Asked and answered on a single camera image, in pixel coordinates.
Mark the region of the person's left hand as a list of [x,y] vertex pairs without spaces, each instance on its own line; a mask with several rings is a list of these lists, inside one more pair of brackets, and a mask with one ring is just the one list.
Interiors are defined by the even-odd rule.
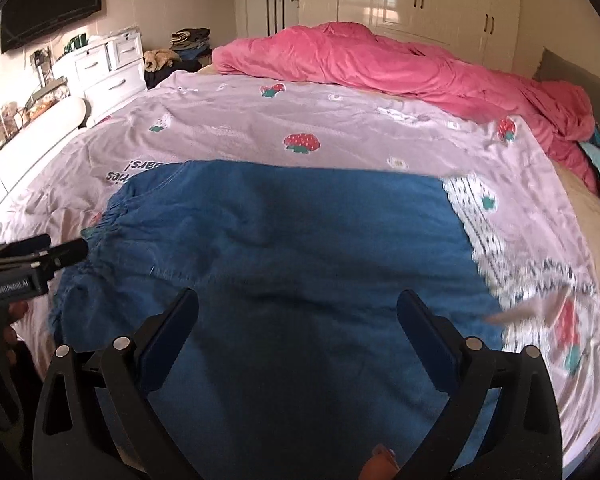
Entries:
[[6,358],[10,365],[17,363],[15,348],[18,344],[18,335],[14,329],[14,324],[22,320],[28,311],[29,304],[27,301],[13,302],[8,306],[8,320],[3,330],[3,337],[7,344]]

